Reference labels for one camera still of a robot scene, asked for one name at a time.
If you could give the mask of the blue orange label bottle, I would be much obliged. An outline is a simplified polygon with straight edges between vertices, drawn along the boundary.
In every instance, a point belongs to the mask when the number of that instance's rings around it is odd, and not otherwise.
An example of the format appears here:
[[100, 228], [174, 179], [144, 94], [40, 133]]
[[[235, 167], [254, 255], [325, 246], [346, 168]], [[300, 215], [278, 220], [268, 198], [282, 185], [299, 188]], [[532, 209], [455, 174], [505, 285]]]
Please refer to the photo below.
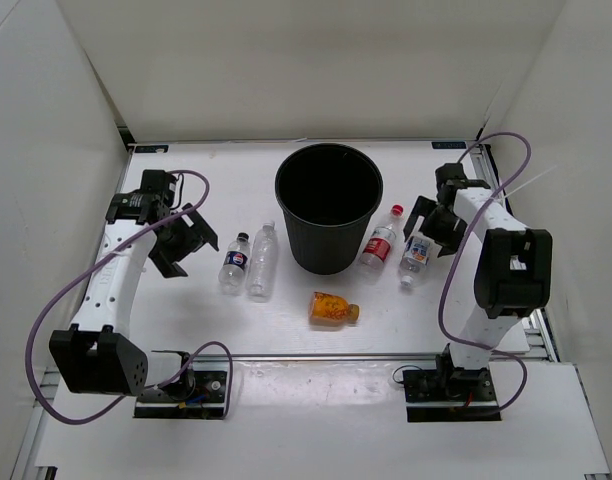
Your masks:
[[399, 262], [400, 286], [403, 289], [412, 290], [425, 280], [432, 250], [432, 240], [421, 232], [408, 237]]

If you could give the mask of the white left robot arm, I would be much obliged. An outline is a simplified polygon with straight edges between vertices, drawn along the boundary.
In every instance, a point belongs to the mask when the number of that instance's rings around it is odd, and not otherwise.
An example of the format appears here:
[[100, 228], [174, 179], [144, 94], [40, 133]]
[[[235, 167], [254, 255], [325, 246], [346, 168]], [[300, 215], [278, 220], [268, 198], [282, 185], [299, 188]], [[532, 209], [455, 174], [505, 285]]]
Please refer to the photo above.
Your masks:
[[192, 211], [172, 215], [170, 193], [115, 195], [106, 214], [100, 257], [107, 262], [91, 275], [85, 299], [66, 330], [51, 334], [49, 350], [73, 393], [137, 396], [148, 374], [144, 351], [130, 341], [130, 317], [145, 263], [165, 278], [185, 277], [179, 262], [218, 236]]

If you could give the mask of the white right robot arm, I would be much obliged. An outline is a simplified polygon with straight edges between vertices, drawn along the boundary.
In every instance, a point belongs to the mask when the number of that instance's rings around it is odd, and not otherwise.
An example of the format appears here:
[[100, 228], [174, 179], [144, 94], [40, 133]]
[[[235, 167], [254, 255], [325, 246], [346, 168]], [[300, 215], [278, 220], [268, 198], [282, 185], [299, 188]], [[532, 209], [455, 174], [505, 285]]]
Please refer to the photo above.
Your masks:
[[[553, 240], [544, 229], [531, 229], [494, 198], [483, 181], [459, 188], [441, 188], [436, 200], [420, 196], [404, 227], [411, 237], [418, 219], [420, 232], [440, 247], [453, 263], [440, 294], [438, 326], [449, 340], [437, 357], [435, 387], [456, 400], [483, 379], [490, 357], [519, 320], [544, 307], [550, 298]], [[475, 306], [462, 331], [451, 334], [445, 324], [450, 286], [472, 236], [481, 242], [473, 281]]]

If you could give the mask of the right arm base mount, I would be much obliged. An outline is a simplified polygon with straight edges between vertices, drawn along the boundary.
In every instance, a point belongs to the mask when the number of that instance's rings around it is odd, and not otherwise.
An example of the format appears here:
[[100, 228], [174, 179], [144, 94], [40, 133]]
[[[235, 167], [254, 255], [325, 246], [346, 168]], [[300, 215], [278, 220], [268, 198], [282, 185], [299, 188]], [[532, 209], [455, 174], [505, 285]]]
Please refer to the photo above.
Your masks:
[[404, 389], [408, 423], [496, 422], [500, 406], [490, 369], [465, 370], [448, 353], [432, 367], [404, 365], [392, 374]]

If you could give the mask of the small pepsi bottle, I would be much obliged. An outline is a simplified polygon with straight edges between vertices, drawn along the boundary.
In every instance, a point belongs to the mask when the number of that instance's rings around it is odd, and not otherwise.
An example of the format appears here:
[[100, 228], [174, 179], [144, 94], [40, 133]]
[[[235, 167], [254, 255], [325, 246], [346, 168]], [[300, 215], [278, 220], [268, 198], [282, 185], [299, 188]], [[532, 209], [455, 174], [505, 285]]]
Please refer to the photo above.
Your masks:
[[229, 244], [218, 274], [223, 293], [236, 295], [240, 292], [245, 282], [250, 252], [249, 235], [240, 232]]

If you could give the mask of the clear unlabeled plastic bottle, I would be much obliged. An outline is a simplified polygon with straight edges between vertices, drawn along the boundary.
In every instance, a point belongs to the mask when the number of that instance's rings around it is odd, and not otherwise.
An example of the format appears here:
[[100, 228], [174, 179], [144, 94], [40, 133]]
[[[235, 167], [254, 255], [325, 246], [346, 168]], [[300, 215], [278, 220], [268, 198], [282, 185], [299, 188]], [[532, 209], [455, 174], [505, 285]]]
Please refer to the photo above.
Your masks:
[[264, 223], [256, 233], [249, 273], [247, 295], [255, 301], [267, 301], [272, 294], [279, 256], [279, 243], [275, 222]]

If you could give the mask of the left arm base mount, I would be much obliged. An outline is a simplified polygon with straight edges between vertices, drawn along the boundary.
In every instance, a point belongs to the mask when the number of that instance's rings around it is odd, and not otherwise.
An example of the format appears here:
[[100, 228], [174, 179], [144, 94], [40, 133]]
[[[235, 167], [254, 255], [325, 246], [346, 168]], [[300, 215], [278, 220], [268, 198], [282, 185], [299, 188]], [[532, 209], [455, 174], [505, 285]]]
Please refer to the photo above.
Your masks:
[[224, 420], [230, 408], [232, 378], [225, 355], [196, 357], [183, 374], [160, 387], [190, 358], [190, 353], [155, 350], [146, 388], [136, 397], [133, 417], [157, 420]]

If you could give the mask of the red label water bottle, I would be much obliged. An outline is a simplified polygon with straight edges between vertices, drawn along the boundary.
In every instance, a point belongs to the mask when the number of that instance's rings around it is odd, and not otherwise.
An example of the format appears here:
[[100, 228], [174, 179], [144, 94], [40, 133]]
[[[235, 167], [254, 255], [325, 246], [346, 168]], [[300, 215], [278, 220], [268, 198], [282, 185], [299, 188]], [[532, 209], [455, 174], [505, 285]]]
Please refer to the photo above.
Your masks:
[[368, 274], [379, 275], [396, 243], [404, 208], [394, 204], [377, 221], [359, 257], [359, 265]]

